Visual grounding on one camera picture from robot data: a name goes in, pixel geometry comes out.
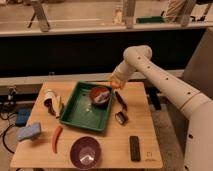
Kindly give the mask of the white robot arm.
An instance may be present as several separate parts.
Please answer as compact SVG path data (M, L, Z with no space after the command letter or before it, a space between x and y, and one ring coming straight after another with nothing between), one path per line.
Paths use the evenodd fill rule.
M183 171L213 171L213 100L151 61L148 45L124 50L109 80L122 89L135 71L143 74L189 120Z

